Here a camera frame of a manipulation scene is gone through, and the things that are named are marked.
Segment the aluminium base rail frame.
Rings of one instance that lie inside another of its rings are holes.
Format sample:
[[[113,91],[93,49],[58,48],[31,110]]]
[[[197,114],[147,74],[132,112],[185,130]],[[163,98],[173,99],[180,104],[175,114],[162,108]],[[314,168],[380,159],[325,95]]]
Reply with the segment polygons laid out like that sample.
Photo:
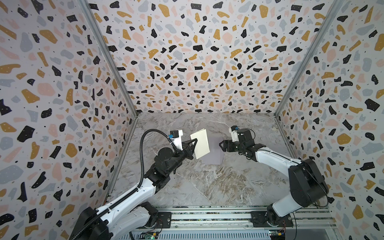
[[[254,228],[251,212],[266,211],[250,207],[168,207],[169,229],[137,228],[117,240],[339,240],[338,231],[326,209],[304,208],[290,214],[293,227]]]

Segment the left aluminium corner post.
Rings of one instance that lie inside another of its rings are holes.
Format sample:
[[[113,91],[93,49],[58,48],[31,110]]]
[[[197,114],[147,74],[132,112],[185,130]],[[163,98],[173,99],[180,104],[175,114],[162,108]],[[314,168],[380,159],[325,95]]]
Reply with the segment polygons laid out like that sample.
[[[102,32],[101,32],[101,30],[97,24],[97,21],[96,21],[93,13],[91,11],[89,3],[86,0],[79,0],[78,3],[79,3],[79,6],[80,6],[83,14],[85,15],[85,19],[87,20],[87,23],[89,24],[90,29],[92,30],[92,32],[95,36],[96,42],[98,43],[100,50],[101,50],[103,56],[105,57],[106,62],[109,65],[109,67],[113,73],[113,76],[115,77],[115,80],[117,81],[117,84],[118,84],[118,86],[122,92],[122,95],[123,95],[123,97],[127,103],[129,112],[130,112],[132,118],[136,119],[138,117],[138,113],[134,108],[134,104],[131,101],[131,98],[130,98],[129,93],[126,89],[126,86],[122,80],[121,75],[119,74],[118,68],[117,68],[117,66],[116,66],[116,64],[115,64],[115,62],[114,62],[114,60],[110,54],[108,45],[105,43],[105,41],[103,39]]]

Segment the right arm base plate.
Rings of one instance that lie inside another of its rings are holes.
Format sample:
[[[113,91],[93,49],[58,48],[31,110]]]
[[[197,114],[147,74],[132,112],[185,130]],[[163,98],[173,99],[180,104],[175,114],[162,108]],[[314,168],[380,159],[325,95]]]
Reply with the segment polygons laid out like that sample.
[[[290,215],[286,215],[285,217],[276,217],[268,211],[251,212],[250,222],[253,224],[254,228],[283,228],[294,226]]]

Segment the aluminium corner post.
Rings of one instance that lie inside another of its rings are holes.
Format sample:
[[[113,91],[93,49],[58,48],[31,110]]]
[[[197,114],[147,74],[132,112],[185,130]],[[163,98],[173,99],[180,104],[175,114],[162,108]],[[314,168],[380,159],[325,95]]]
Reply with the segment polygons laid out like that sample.
[[[308,52],[306,53],[302,62],[300,63],[299,68],[293,77],[293,80],[291,81],[290,85],[287,87],[287,91],[285,92],[283,99],[279,103],[277,110],[274,113],[274,117],[276,119],[278,118],[280,113],[283,111],[283,108],[286,102],[289,100],[290,94],[294,91],[294,88],[299,82],[301,76],[303,75],[307,65],[310,63],[314,54],[317,52],[317,48],[321,44],[322,39],[324,38],[333,20],[335,19],[339,9],[342,7],[342,4],[343,4],[342,0],[334,0],[332,2],[332,5],[330,6],[330,9],[327,13],[325,20],[323,21],[317,35],[315,36],[314,41],[311,43],[310,47],[308,48]]]
[[[103,56],[105,57],[106,62],[109,65],[109,67],[113,73],[113,76],[115,77],[115,80],[117,81],[117,84],[118,84],[118,86],[122,92],[122,95],[123,95],[123,97],[127,103],[129,112],[130,112],[132,118],[136,119],[138,117],[138,113],[134,108],[134,104],[131,101],[131,98],[130,98],[129,93],[126,89],[126,86],[122,80],[121,75],[119,74],[118,68],[117,68],[117,66],[116,66],[116,64],[115,64],[115,62],[114,62],[114,60],[110,54],[108,45],[105,43],[105,41],[103,39],[102,32],[101,32],[101,30],[97,24],[97,21],[96,21],[93,13],[91,11],[89,3],[86,0],[79,0],[78,3],[79,3],[79,6],[80,6],[83,14],[85,15],[85,19],[87,20],[87,23],[89,24],[90,29],[92,30],[92,32],[95,36],[96,42],[98,43],[100,50],[101,50]]]

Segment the lavender envelope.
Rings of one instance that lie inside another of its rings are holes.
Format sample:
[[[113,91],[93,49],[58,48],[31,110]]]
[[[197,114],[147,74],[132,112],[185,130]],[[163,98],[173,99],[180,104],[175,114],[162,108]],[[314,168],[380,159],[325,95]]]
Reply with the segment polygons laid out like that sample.
[[[221,165],[224,159],[224,152],[219,144],[223,141],[223,137],[212,135],[208,137],[210,152],[200,158],[207,165]]]

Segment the right aluminium corner post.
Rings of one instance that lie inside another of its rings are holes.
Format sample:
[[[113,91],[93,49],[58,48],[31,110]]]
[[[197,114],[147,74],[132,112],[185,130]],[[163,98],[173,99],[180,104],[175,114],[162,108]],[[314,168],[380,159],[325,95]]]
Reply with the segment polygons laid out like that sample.
[[[300,63],[299,68],[293,77],[293,80],[291,81],[290,85],[287,87],[287,91],[285,92],[283,99],[279,103],[277,110],[274,113],[274,117],[276,119],[278,118],[280,113],[283,111],[283,108],[286,102],[289,100],[290,94],[294,91],[294,88],[299,82],[301,76],[303,75],[307,65],[310,63],[314,54],[317,52],[317,48],[321,44],[322,39],[324,38],[333,20],[335,19],[339,9],[342,7],[342,4],[343,4],[342,0],[334,0],[332,2],[332,5],[330,6],[330,9],[327,13],[325,20],[323,21],[317,35],[315,36],[314,41],[311,43],[310,47],[308,48],[308,52],[306,53],[302,62]]]

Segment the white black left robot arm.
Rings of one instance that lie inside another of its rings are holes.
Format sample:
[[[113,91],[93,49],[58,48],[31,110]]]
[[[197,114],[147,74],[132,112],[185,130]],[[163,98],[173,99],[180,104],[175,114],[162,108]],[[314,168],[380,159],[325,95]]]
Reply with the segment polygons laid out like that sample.
[[[117,240],[144,226],[153,227],[158,210],[148,199],[161,190],[184,160],[192,160],[197,139],[182,142],[182,150],[162,148],[145,173],[143,182],[113,201],[81,212],[70,236],[72,240]]]

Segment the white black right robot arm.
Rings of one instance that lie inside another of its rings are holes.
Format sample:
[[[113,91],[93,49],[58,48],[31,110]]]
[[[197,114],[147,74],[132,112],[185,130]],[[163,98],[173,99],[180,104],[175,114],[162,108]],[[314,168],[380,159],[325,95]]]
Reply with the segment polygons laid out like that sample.
[[[265,215],[255,217],[253,223],[266,223],[271,227],[278,227],[291,213],[328,196],[329,188],[313,160],[294,159],[277,153],[263,144],[256,144],[250,129],[233,126],[229,131],[232,139],[219,143],[223,152],[237,152],[247,160],[265,164],[289,179],[290,192],[269,205]]]

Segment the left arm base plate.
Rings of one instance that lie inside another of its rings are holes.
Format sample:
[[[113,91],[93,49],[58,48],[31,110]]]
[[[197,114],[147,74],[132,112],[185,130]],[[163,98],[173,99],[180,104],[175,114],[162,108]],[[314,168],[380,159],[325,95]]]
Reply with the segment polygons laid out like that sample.
[[[153,229],[169,229],[171,227],[172,213],[158,212],[150,214],[148,222],[144,225],[145,228]]]

